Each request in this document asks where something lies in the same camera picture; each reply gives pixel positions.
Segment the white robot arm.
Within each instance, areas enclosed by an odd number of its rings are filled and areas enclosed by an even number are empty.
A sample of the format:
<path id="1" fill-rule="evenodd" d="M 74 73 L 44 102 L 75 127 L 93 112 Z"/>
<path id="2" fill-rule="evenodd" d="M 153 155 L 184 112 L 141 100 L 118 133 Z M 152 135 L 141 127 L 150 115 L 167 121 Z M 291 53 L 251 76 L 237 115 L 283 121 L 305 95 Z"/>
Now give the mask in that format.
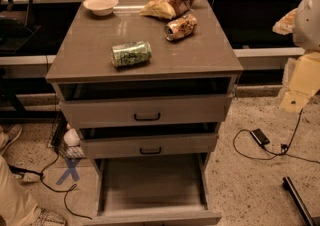
<path id="1" fill-rule="evenodd" d="M 281 109 L 300 112 L 320 91 L 320 0 L 302 0 L 272 30 L 291 34 L 294 44 L 303 50 L 297 59 L 287 61 L 279 93 Z"/>

